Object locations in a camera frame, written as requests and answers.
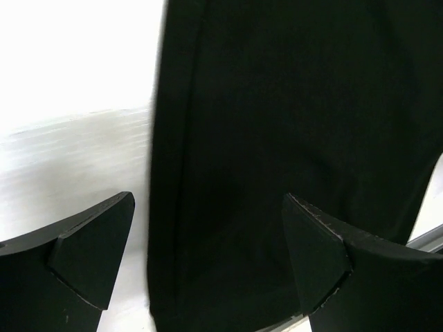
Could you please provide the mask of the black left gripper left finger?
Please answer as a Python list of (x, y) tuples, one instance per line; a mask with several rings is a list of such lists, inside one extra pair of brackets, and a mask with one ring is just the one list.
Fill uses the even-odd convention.
[(96, 331), (132, 225), (134, 195), (1, 242), (1, 330)]

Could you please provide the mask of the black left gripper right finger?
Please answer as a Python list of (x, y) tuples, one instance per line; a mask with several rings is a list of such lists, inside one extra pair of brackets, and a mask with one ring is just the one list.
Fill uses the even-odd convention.
[(442, 254), (379, 238), (287, 195), (284, 235), (313, 331), (441, 331)]

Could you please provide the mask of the black skirt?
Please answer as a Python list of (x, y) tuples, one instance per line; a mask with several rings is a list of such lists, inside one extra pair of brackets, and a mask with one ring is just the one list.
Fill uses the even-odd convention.
[(169, 1), (147, 282), (158, 331), (299, 312), (292, 193), (405, 244), (442, 155), (441, 1)]

